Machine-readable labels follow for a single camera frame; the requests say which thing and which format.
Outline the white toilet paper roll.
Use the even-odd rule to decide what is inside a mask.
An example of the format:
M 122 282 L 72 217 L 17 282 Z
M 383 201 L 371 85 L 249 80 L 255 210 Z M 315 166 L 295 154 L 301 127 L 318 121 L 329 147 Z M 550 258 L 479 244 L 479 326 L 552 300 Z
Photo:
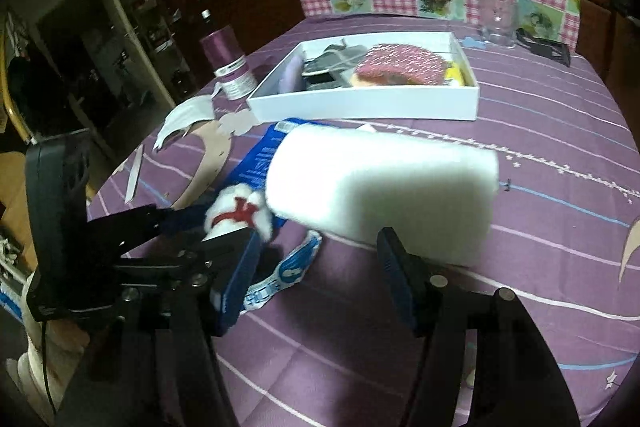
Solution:
M 474 265 L 498 190 L 492 150 L 322 124 L 285 135 L 265 185 L 281 218 L 369 246 L 392 228 L 408 253 L 448 265 Z

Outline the blue wet wipes pack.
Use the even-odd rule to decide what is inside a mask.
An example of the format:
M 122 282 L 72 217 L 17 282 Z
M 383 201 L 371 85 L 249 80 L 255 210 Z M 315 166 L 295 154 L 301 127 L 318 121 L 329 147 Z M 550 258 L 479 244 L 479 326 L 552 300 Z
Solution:
M 224 178 L 224 182 L 220 184 L 219 193 L 225 187 L 240 183 L 246 183 L 264 193 L 273 156 L 276 155 L 277 149 L 288 134 L 303 124 L 314 124 L 314 121 L 288 118 L 269 126 L 265 134 Z M 292 221 L 292 218 L 273 215 L 273 232 L 282 228 L 286 221 Z

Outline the white plastic strip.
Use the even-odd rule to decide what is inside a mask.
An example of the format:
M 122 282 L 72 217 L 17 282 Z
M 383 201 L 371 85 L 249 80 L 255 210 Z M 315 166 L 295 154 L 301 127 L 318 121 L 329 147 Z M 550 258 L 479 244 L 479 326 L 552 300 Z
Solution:
M 134 194 L 136 194 L 138 179 L 140 176 L 144 145 L 140 144 L 134 152 L 134 161 L 129 170 L 128 182 L 125 193 L 125 202 L 132 202 Z

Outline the clear drinking glass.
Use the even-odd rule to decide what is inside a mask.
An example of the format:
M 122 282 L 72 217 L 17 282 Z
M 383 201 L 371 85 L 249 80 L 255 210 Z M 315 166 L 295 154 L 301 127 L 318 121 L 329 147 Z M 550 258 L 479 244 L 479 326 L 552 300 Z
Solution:
M 480 0 L 480 34 L 495 46 L 512 49 L 516 43 L 518 6 L 515 0 Z

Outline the white shallow cardboard box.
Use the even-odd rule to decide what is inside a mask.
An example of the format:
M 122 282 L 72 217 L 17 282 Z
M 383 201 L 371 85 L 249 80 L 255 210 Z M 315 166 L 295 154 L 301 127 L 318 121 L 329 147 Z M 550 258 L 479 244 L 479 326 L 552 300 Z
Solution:
M 345 87 L 279 92 L 279 82 L 292 58 L 310 60 L 331 44 L 364 46 L 380 43 L 414 44 L 460 67 L 464 85 L 409 87 Z M 261 122 L 288 117 L 309 120 L 378 118 L 440 119 L 473 121 L 477 117 L 480 85 L 458 39 L 451 32 L 399 31 L 346 35 L 307 40 L 294 48 L 271 69 L 246 103 Z

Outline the grey checkered cloth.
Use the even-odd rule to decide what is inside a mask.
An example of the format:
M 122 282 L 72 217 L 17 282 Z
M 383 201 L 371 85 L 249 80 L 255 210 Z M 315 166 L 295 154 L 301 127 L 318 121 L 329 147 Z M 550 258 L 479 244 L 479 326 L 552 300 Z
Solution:
M 304 63 L 302 78 L 307 91 L 350 88 L 350 76 L 364 59 L 366 46 L 349 46 L 345 40 L 330 44 Z

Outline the white panda plush toy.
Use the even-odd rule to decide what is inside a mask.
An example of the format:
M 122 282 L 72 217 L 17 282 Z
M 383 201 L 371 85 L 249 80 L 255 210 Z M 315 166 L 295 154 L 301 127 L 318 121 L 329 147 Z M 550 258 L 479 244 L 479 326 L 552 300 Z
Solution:
M 246 183 L 223 188 L 205 213 L 206 241 L 243 229 L 256 231 L 264 243 L 273 236 L 273 215 L 264 193 Z

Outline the white face mask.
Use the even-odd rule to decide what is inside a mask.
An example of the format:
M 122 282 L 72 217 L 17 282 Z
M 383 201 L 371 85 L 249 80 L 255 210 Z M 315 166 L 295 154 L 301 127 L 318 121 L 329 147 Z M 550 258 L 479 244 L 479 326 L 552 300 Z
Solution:
M 157 132 L 153 150 L 161 150 L 171 136 L 176 133 L 186 135 L 194 124 L 215 120 L 213 100 L 209 95 L 189 98 L 167 114 Z

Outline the pink glittery sponge cloth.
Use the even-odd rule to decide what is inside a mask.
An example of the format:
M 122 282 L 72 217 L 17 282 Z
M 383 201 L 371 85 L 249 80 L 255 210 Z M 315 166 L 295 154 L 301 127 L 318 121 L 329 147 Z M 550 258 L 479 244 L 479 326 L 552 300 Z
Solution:
M 371 48 L 356 66 L 352 87 L 440 86 L 447 62 L 412 44 L 382 43 Z

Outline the yellow tissue pack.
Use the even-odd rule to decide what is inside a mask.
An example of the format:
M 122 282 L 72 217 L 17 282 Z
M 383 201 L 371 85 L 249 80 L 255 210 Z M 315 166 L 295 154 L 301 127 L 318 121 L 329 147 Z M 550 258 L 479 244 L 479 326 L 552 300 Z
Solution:
M 444 83 L 449 87 L 469 87 L 462 68 L 454 62 L 450 62 L 445 72 Z

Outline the black clip tool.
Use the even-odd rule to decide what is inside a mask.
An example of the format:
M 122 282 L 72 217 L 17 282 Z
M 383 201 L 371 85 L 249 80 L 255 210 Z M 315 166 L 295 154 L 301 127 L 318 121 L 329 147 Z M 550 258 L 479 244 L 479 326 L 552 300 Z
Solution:
M 515 31 L 516 42 L 535 55 L 570 67 L 570 48 L 562 42 L 535 37 L 523 28 Z

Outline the blue white plastic wrapper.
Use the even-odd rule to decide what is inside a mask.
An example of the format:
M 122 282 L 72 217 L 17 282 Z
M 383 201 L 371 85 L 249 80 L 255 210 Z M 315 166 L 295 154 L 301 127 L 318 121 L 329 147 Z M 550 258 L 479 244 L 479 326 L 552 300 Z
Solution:
M 280 260 L 273 257 L 277 254 L 275 249 L 266 249 L 258 263 L 254 281 L 245 293 L 241 313 L 262 308 L 272 297 L 303 280 L 321 245 L 321 234 L 310 230 L 303 242 Z

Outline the purple spray bottle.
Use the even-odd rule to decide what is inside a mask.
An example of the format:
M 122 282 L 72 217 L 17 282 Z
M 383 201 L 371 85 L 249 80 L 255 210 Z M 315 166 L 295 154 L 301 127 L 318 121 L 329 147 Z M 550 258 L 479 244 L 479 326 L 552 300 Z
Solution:
M 234 30 L 230 25 L 217 26 L 209 8 L 200 9 L 200 22 L 200 45 L 219 89 L 229 101 L 246 98 L 257 88 L 257 81 Z

